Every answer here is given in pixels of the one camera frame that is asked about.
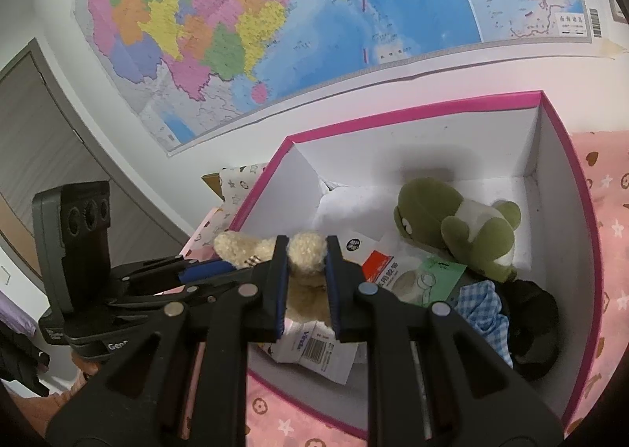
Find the teddy bear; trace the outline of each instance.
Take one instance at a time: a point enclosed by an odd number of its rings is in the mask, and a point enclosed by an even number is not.
[[[274,237],[258,239],[228,230],[216,236],[214,250],[221,259],[241,270],[270,261],[275,243]],[[325,238],[315,232],[295,234],[286,252],[289,265],[286,317],[299,323],[323,321],[331,326],[324,273],[328,252]]]
[[[489,206],[437,179],[418,178],[400,189],[394,219],[411,244],[448,249],[457,262],[496,282],[517,276],[512,262],[521,212],[515,202]]]

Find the screw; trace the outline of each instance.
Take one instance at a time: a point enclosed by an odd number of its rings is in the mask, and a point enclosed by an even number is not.
[[[238,288],[238,294],[244,296],[244,298],[251,298],[251,296],[256,296],[257,293],[258,287],[256,284],[243,284]]]
[[[445,302],[435,302],[434,304],[432,304],[432,307],[430,307],[430,310],[435,315],[438,315],[440,317],[446,317],[447,315],[450,314],[450,311],[452,309]]]
[[[170,302],[164,306],[164,314],[168,317],[176,317],[184,311],[184,305],[181,302]]]
[[[378,292],[378,286],[373,282],[361,282],[358,286],[358,291],[360,294],[372,296]]]

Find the map of china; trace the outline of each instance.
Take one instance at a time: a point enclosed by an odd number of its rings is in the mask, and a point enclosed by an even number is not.
[[[175,85],[204,101],[202,88],[217,75],[244,74],[264,103],[265,84],[254,75],[289,0],[87,0],[94,43],[114,72],[133,83],[157,78],[163,62]]]

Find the blue checkered cloth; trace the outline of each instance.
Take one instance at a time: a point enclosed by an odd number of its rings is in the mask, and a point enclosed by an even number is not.
[[[491,280],[461,287],[454,309],[478,332],[494,351],[513,368],[507,335],[509,318],[500,314],[502,302]]]

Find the white wall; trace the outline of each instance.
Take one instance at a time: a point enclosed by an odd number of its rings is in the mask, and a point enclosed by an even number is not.
[[[21,13],[8,12],[6,6],[14,3],[20,5]],[[9,18],[9,29],[2,24],[0,34],[0,66],[37,36],[61,87],[96,139],[139,189],[187,232],[218,203],[201,175],[225,166],[266,161],[288,134],[357,116],[466,96],[543,89],[570,131],[629,129],[629,55],[553,57],[442,72],[352,91],[167,158],[106,77],[71,15],[73,0],[3,0],[0,5],[0,17]],[[629,47],[627,25],[606,31]],[[605,48],[601,55],[610,55],[609,45]]]

